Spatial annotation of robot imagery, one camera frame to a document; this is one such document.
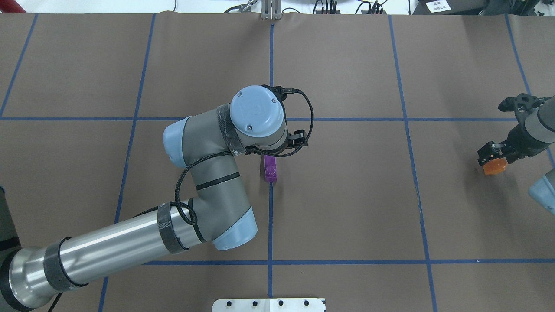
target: black cable wire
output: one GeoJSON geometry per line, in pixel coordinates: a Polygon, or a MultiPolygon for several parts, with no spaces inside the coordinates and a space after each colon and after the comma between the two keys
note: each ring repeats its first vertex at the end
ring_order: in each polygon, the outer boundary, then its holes
{"type": "Polygon", "coordinates": [[[379,4],[377,1],[374,2],[374,5],[372,6],[372,12],[368,12],[368,14],[381,14],[380,11],[383,11],[384,7],[381,6],[381,4],[379,4]]]}
{"type": "Polygon", "coordinates": [[[360,7],[362,7],[363,4],[368,3],[368,11],[370,11],[372,3],[368,2],[368,1],[362,1],[361,4],[359,4],[359,7],[356,8],[355,14],[359,12],[360,7]]]}
{"type": "Polygon", "coordinates": [[[59,293],[56,296],[56,299],[54,299],[54,301],[52,302],[52,305],[50,306],[50,309],[48,309],[48,312],[52,312],[54,310],[54,308],[56,307],[56,304],[58,303],[58,300],[60,300],[60,297],[62,296],[63,293],[59,293]]]}
{"type": "Polygon", "coordinates": [[[285,9],[281,10],[281,12],[283,13],[287,9],[292,9],[292,10],[295,10],[295,11],[299,12],[299,10],[297,10],[296,8],[285,8],[285,9]]]}
{"type": "Polygon", "coordinates": [[[322,4],[322,13],[324,12],[324,3],[322,0],[316,0],[316,2],[314,2],[314,9],[312,9],[312,13],[316,13],[316,6],[318,5],[318,2],[320,2],[322,4]]]}
{"type": "Polygon", "coordinates": [[[153,211],[156,211],[156,210],[158,210],[158,206],[152,207],[152,208],[150,208],[150,209],[148,209],[148,210],[145,210],[145,211],[139,213],[138,215],[136,215],[135,217],[138,217],[138,216],[140,216],[140,215],[147,214],[147,213],[149,213],[149,212],[153,212],[153,211]]]}
{"type": "Polygon", "coordinates": [[[238,9],[240,9],[240,8],[241,8],[241,6],[233,6],[233,7],[230,7],[229,9],[225,10],[224,14],[229,13],[229,12],[231,12],[231,11],[233,11],[233,10],[238,10],[238,9]]]}
{"type": "Polygon", "coordinates": [[[175,201],[176,202],[180,202],[179,200],[179,191],[181,189],[181,184],[183,183],[183,179],[185,178],[185,176],[187,175],[187,172],[189,172],[189,170],[191,170],[191,168],[193,168],[194,166],[205,162],[208,159],[212,159],[214,157],[220,157],[220,156],[226,156],[226,155],[231,155],[231,152],[226,150],[224,152],[219,152],[219,153],[214,153],[214,154],[210,154],[208,156],[199,158],[197,160],[195,160],[194,162],[192,162],[190,165],[188,165],[183,172],[181,173],[181,175],[179,176],[179,179],[177,180],[177,184],[175,185],[175,201]]]}

